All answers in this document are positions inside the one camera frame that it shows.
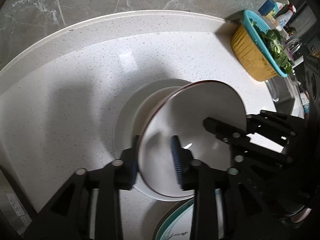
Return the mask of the large white bowl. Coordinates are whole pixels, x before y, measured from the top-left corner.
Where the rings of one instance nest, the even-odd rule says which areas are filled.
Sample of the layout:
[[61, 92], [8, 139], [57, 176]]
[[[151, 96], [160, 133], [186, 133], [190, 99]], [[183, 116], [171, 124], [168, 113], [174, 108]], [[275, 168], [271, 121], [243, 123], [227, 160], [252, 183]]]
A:
[[118, 114], [113, 130], [113, 152], [118, 159], [123, 150], [130, 148], [132, 139], [140, 134], [150, 115], [160, 101], [179, 87], [189, 84], [181, 79], [152, 81], [138, 89], [127, 100]]

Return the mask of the yellow teal colander basket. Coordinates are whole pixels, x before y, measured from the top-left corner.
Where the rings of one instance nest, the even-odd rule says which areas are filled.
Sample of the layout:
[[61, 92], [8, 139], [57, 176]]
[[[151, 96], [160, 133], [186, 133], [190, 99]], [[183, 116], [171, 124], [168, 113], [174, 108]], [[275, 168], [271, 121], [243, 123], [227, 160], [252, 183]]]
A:
[[287, 77], [278, 67], [260, 38], [260, 32], [271, 28], [255, 12], [244, 10], [241, 25], [231, 39], [231, 48], [243, 68], [253, 79], [262, 82], [275, 76]]

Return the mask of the silver kitchen appliance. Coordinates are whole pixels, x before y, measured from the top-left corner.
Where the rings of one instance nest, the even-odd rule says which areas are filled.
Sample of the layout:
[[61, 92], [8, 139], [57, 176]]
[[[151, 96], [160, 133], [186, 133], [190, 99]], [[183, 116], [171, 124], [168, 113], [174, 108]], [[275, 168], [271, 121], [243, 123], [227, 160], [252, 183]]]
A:
[[29, 213], [11, 187], [4, 172], [1, 170], [1, 220], [9, 227], [9, 231], [24, 239], [25, 231], [31, 224]]

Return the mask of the stainless steel sink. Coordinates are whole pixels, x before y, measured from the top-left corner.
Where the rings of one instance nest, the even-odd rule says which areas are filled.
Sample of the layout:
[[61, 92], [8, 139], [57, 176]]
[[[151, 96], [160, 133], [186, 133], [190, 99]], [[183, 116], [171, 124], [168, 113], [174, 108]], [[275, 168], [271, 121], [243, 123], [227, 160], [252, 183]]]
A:
[[265, 81], [272, 97], [276, 111], [281, 114], [291, 115], [295, 104], [293, 92], [288, 87], [286, 80], [275, 76]]

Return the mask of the teal floral top plate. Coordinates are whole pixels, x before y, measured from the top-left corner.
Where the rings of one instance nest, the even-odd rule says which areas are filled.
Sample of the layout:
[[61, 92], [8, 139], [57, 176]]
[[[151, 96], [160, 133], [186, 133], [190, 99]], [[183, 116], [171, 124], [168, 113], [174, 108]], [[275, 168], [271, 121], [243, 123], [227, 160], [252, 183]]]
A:
[[193, 207], [193, 198], [172, 207], [158, 223], [152, 239], [189, 239]]

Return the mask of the red floral bowl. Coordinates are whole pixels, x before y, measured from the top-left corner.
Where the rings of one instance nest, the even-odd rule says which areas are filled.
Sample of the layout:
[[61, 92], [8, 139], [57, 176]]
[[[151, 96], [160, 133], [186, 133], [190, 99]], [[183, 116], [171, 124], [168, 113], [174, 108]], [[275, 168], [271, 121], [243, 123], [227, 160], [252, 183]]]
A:
[[177, 182], [170, 149], [170, 139], [175, 135], [195, 159], [222, 171], [231, 166], [227, 144], [205, 129], [206, 118], [246, 130], [246, 110], [240, 95], [220, 81], [204, 80], [181, 87], [151, 112], [137, 149], [139, 171], [150, 189], [170, 198], [193, 194], [183, 191]]

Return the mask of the green leafy vegetables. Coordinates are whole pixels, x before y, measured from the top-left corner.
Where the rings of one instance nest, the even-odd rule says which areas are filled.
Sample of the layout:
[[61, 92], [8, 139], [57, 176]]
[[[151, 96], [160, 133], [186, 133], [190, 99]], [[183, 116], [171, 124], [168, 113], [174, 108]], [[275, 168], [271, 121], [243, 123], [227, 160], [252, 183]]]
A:
[[270, 29], [266, 33], [261, 31], [259, 35], [281, 71], [285, 74], [291, 73], [293, 62], [281, 44], [280, 32]]

